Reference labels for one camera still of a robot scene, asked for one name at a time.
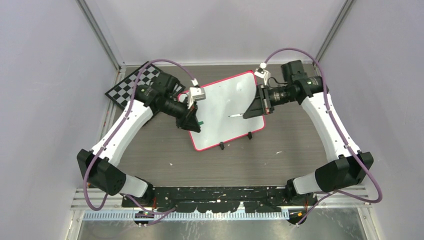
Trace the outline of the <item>green whiteboard marker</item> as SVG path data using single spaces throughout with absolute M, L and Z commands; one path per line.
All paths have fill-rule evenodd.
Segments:
M 238 118 L 238 117 L 243 117 L 243 113 L 237 113 L 237 114 L 232 114 L 232 115 L 229 115 L 228 117 L 229 118 Z

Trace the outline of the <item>whiteboard with red frame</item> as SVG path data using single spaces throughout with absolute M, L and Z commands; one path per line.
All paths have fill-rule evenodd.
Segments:
M 201 132 L 189 132 L 192 145 L 198 152 L 218 147 L 220 142 L 228 143 L 258 132 L 266 126 L 265 117 L 249 119 L 228 117 L 243 114 L 252 103 L 257 89 L 257 80 L 253 71 L 221 79 L 202 86 L 206 99 L 197 102 L 196 117 Z

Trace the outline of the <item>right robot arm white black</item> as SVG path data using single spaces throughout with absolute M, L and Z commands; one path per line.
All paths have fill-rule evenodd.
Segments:
M 362 183 L 374 158 L 363 152 L 350 138 L 333 107 L 329 90 L 319 75 L 308 76 L 300 60 L 281 65 L 284 84 L 271 87 L 272 78 L 261 63 L 254 75 L 263 79 L 256 86 L 253 101 L 243 113 L 244 119 L 269 115 L 276 106 L 297 102 L 310 117 L 324 147 L 327 163 L 314 172 L 289 179 L 283 196 L 291 205 L 299 205 L 316 192 L 330 193 Z

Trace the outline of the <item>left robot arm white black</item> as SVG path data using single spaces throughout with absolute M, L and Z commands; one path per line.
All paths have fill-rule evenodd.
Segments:
M 196 113 L 197 101 L 206 98 L 206 92 L 192 80 L 191 87 L 183 101 L 174 96 L 174 88 L 180 81 L 162 72 L 151 85 L 139 85 L 135 89 L 133 101 L 129 101 L 108 133 L 90 150 L 81 149 L 77 162 L 85 183 L 104 191 L 110 196 L 132 195 L 141 207 L 153 202 L 149 183 L 141 178 L 130 176 L 118 169 L 122 155 L 136 133 L 156 113 L 162 112 L 176 120 L 180 129 L 199 133 L 200 124 Z

